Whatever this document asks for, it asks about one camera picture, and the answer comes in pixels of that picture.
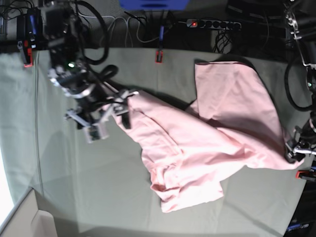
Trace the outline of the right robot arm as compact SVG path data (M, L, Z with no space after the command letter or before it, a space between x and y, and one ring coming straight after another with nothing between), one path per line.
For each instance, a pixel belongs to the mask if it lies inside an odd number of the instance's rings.
M44 33L50 56L47 76L65 96L76 101L77 107L68 109L64 118L74 120L77 128L83 130L86 141L92 143L108 137L105 123L110 117L120 118L123 127L131 129L128 98L138 92L110 82L119 71L117 66L107 65L99 73L92 69L106 61L109 46L104 43L100 59L86 56L83 24L74 6L90 10L98 19L103 35L108 35L106 23L89 3L83 0L45 1L42 7L46 20Z

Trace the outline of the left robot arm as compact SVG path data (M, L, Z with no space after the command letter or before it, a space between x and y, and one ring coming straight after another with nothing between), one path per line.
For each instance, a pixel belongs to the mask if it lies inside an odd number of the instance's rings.
M286 97L292 107L309 112L310 117L302 128L294 128L294 136L285 142L285 158L289 163L300 162L305 155L316 154L316 2L314 0L284 0L284 17L296 44L298 54L287 64L284 73ZM289 86L289 73L298 61L306 69L306 85L312 103L306 107L297 105Z

